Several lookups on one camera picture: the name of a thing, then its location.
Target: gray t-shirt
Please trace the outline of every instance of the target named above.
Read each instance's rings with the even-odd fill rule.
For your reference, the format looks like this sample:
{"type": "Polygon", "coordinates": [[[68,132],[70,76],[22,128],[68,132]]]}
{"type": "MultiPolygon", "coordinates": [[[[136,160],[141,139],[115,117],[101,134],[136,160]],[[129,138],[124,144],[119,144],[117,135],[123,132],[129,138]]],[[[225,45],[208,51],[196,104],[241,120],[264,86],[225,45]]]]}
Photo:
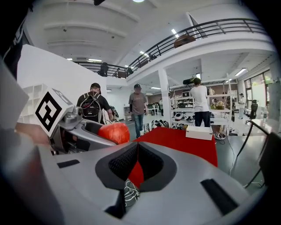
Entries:
{"type": "Polygon", "coordinates": [[[146,98],[143,93],[136,94],[132,93],[129,98],[129,104],[132,104],[132,113],[134,115],[144,114],[144,104],[146,103],[146,98]]]}

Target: red fabric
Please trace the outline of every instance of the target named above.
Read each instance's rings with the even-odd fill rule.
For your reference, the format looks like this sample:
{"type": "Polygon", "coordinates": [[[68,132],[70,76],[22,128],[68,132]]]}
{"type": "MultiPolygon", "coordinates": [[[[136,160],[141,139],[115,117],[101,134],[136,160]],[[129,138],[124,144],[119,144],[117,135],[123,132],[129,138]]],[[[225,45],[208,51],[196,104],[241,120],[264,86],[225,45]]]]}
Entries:
{"type": "MultiPolygon", "coordinates": [[[[211,141],[186,138],[185,131],[174,130],[165,127],[157,127],[149,133],[134,140],[134,142],[149,142],[166,146],[168,148],[199,156],[207,160],[214,166],[218,166],[214,136],[211,141]]],[[[137,187],[139,187],[140,184],[144,182],[144,175],[139,162],[137,162],[132,172],[130,173],[129,179],[137,187]]]]}

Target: black t-shirt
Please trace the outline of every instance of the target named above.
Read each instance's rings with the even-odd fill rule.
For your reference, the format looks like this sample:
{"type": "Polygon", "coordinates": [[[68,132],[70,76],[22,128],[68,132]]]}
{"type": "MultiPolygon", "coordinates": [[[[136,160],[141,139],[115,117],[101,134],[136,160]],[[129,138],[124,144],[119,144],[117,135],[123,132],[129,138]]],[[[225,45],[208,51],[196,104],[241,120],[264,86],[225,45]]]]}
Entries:
{"type": "MultiPolygon", "coordinates": [[[[94,96],[95,94],[96,94],[96,92],[90,91],[88,93],[85,93],[85,94],[81,95],[79,97],[78,101],[77,101],[77,105],[76,106],[80,107],[81,103],[87,98],[88,95],[94,96]]],[[[97,101],[100,104],[102,110],[104,109],[104,110],[107,111],[107,110],[110,109],[110,106],[109,106],[107,100],[102,95],[100,95],[98,97],[97,101]]],[[[93,118],[92,121],[98,122],[98,117],[93,118]]],[[[103,116],[102,115],[101,115],[101,123],[103,124],[103,116]]]]}

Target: white box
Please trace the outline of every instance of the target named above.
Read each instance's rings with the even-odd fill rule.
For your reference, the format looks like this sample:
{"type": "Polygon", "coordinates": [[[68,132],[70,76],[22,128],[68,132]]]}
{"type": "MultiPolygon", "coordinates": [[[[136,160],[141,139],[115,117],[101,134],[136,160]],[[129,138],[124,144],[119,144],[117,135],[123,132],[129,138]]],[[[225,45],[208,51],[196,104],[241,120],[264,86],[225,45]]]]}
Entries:
{"type": "Polygon", "coordinates": [[[188,126],[186,128],[187,138],[196,138],[202,140],[211,140],[213,137],[213,131],[211,127],[194,127],[188,126]]]}

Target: jeans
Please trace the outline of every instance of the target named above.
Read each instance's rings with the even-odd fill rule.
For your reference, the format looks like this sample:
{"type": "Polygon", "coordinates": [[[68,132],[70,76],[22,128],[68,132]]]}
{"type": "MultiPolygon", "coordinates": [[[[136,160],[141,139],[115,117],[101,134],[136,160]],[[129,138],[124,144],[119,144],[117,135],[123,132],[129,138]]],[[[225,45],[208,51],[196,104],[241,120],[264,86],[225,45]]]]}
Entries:
{"type": "Polygon", "coordinates": [[[207,112],[195,112],[195,126],[200,127],[202,120],[204,121],[205,127],[211,126],[211,120],[210,120],[210,113],[207,112]]]}
{"type": "Polygon", "coordinates": [[[243,115],[244,115],[244,108],[240,107],[239,108],[239,118],[243,118],[243,115]]]}
{"type": "Polygon", "coordinates": [[[143,114],[141,114],[141,115],[133,114],[133,118],[135,120],[136,135],[137,135],[137,138],[139,138],[141,136],[140,131],[142,131],[142,124],[143,124],[143,121],[144,121],[144,115],[143,114]]]}

